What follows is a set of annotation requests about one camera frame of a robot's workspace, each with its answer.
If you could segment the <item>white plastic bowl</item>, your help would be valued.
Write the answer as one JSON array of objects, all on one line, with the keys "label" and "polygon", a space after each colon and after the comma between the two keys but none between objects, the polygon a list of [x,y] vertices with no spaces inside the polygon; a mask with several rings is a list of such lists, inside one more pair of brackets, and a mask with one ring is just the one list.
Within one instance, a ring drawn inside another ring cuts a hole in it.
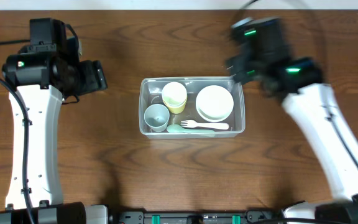
[{"label": "white plastic bowl", "polygon": [[218,85],[203,88],[196,97],[196,110],[206,121],[217,123],[229,117],[234,109],[231,93]]}]

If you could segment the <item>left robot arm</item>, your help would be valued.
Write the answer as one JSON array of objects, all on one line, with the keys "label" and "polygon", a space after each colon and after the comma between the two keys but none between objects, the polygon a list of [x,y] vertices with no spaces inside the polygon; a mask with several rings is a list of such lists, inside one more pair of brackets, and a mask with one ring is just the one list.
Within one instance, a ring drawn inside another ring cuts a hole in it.
[{"label": "left robot arm", "polygon": [[107,223],[105,205],[65,203],[58,173],[58,118],[69,97],[107,88],[97,60],[80,60],[72,27],[52,18],[30,21],[30,43],[10,55],[0,83],[14,121],[12,175],[0,223]]}]

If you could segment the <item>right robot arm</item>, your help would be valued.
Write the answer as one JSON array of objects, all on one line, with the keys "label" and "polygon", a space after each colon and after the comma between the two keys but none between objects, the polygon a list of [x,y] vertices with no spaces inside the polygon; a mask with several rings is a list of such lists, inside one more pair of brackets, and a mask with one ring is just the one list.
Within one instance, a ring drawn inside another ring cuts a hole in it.
[{"label": "right robot arm", "polygon": [[293,58],[280,19],[241,19],[231,26],[240,47],[227,61],[237,83],[258,81],[276,98],[309,142],[327,178],[332,202],[300,202],[270,223],[358,223],[358,141],[333,88],[309,58]]}]

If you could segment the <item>grey plastic cup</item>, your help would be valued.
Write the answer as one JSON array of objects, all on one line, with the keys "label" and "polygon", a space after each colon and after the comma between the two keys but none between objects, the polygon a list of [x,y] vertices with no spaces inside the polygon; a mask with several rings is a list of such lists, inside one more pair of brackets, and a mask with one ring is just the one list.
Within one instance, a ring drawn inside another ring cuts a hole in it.
[{"label": "grey plastic cup", "polygon": [[144,121],[155,132],[163,132],[168,126],[170,111],[165,105],[150,105],[144,113]]}]

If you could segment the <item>white plastic cup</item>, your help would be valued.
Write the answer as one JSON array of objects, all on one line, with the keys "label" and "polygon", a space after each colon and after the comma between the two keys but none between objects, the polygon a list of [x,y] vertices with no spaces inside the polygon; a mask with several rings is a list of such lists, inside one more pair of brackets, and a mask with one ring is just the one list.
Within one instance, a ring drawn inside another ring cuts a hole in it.
[{"label": "white plastic cup", "polygon": [[178,82],[167,83],[162,89],[162,99],[170,106],[181,105],[187,98],[187,90]]}]

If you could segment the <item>white plastic fork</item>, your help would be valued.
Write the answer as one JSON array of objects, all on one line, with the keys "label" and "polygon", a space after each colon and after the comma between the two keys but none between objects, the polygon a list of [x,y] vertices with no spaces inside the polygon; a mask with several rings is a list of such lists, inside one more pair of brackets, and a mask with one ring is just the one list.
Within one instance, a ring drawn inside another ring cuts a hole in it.
[{"label": "white plastic fork", "polygon": [[184,128],[211,128],[211,129],[220,129],[228,130],[229,125],[227,123],[199,123],[195,120],[184,120],[180,122],[180,126]]}]

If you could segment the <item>pale green plastic spoon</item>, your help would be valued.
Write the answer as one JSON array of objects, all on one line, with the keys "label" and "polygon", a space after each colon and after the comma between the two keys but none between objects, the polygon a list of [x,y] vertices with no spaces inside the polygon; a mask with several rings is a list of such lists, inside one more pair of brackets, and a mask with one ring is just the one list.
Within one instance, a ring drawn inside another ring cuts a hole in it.
[{"label": "pale green plastic spoon", "polygon": [[167,131],[169,133],[190,133],[190,134],[213,134],[215,131],[208,129],[188,129],[183,128],[178,124],[171,124],[167,126]]}]

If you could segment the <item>yellow plastic cup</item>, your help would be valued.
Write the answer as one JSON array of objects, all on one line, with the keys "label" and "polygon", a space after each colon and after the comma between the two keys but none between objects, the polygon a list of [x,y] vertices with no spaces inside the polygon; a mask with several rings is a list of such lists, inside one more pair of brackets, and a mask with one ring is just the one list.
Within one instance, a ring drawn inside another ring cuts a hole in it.
[{"label": "yellow plastic cup", "polygon": [[168,110],[173,114],[180,114],[184,111],[186,106],[186,100],[181,103],[180,105],[171,105],[163,100],[164,105],[168,108]]}]

